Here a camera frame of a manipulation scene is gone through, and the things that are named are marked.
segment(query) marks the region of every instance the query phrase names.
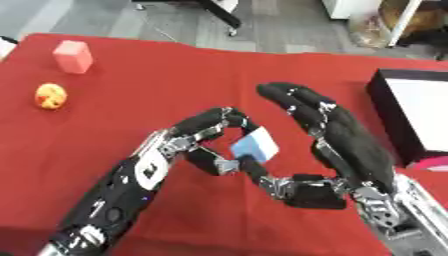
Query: white cabinet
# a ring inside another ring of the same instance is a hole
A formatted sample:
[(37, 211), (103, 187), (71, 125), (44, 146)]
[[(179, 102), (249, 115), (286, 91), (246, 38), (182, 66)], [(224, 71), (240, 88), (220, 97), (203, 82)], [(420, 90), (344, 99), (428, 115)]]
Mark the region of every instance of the white cabinet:
[(381, 0), (322, 0), (332, 19), (348, 19), (350, 15), (378, 10)]

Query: chair leg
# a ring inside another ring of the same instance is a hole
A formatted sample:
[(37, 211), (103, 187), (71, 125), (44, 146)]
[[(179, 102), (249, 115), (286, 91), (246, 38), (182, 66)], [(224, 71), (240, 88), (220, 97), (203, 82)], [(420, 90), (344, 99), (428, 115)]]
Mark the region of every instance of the chair leg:
[(241, 27), (241, 21), (231, 13), (227, 12), (221, 6), (213, 2), (212, 0), (197, 0), (204, 9), (209, 10), (216, 17), (227, 23), (233, 29)]

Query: foam cube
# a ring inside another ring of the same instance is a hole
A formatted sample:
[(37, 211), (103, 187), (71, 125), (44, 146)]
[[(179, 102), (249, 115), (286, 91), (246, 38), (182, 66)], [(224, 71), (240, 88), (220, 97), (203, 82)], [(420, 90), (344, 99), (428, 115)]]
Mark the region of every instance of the foam cube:
[(275, 156), (279, 148), (269, 132), (264, 127), (259, 127), (234, 143), (230, 150), (235, 158), (251, 155), (257, 162), (264, 163)]
[(67, 73), (84, 74), (93, 63), (89, 47), (84, 42), (65, 40), (53, 55), (59, 67)]

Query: metal frame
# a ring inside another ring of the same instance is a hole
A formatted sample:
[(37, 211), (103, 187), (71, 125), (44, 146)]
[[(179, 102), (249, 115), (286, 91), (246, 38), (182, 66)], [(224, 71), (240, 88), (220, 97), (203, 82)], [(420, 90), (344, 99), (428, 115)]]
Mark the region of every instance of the metal frame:
[(409, 0), (408, 5), (404, 9), (400, 18), (398, 19), (397, 24), (390, 35), (389, 47), (393, 47), (397, 44), (404, 30), (408, 26), (415, 12), (417, 12), (418, 7), (423, 2), (423, 0)]

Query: black fingertip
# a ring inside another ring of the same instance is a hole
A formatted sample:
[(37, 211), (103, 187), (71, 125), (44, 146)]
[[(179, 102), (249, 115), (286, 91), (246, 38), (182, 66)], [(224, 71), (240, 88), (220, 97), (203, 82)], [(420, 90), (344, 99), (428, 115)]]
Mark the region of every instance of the black fingertip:
[(269, 175), (266, 169), (251, 155), (243, 155), (237, 158), (237, 160), (240, 163), (240, 169), (247, 173), (256, 185), (260, 183), (261, 177)]

